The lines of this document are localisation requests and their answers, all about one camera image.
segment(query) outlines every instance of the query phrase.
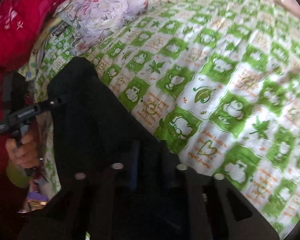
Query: floral fabric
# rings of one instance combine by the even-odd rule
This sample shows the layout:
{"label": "floral fabric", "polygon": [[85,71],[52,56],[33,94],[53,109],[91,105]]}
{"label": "floral fabric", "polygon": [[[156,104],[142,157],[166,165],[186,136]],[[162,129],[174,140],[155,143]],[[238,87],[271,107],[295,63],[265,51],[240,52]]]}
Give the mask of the floral fabric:
{"label": "floral fabric", "polygon": [[0,3],[0,82],[29,59],[47,15],[64,0],[3,0]]}
{"label": "floral fabric", "polygon": [[75,41],[70,52],[79,56],[161,1],[169,0],[68,0],[55,14],[74,27]]}

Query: black tool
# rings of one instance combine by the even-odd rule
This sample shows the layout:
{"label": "black tool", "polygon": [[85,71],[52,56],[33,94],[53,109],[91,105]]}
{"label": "black tool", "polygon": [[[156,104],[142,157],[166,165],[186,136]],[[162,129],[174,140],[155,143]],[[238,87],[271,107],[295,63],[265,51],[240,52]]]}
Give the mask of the black tool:
{"label": "black tool", "polygon": [[[24,95],[27,93],[27,82],[17,72],[11,72],[3,79],[2,89],[5,110],[0,122],[0,134],[9,134],[17,141],[18,147],[21,146],[21,138],[28,131],[36,115],[66,102],[66,96],[61,96],[55,100],[25,106]],[[27,176],[34,174],[34,168],[24,169],[24,171]]]}

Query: quilt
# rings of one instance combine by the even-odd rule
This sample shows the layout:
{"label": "quilt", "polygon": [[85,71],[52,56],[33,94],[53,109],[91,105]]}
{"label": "quilt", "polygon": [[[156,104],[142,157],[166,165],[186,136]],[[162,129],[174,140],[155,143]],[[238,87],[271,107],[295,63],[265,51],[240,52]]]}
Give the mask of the quilt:
{"label": "quilt", "polygon": [[[36,101],[74,57],[51,35]],[[198,173],[221,172],[285,238],[300,219],[300,20],[266,0],[167,2],[83,55],[128,111]],[[38,117],[60,189],[53,123]]]}

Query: black handle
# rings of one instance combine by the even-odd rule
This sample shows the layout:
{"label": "black handle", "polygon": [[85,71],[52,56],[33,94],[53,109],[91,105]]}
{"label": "black handle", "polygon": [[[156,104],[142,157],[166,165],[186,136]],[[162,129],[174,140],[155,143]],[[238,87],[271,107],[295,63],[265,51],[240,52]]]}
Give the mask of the black handle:
{"label": "black handle", "polygon": [[[21,138],[27,131],[28,131],[28,126],[23,126],[22,128],[14,131],[13,133],[10,134],[11,138],[16,140],[18,148],[20,148],[20,146],[22,145]],[[31,177],[35,173],[35,168],[34,167],[26,168],[26,169],[24,169],[24,171],[25,171],[25,175],[27,177]]]}

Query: red blanket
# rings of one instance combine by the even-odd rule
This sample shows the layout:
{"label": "red blanket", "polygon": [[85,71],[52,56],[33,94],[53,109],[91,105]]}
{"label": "red blanket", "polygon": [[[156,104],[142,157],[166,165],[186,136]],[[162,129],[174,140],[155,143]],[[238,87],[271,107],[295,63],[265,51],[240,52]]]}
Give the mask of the red blanket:
{"label": "red blanket", "polygon": [[[65,0],[3,0],[0,3],[0,82],[5,73],[20,68],[48,15]],[[7,164],[6,137],[0,136],[0,172]]]}

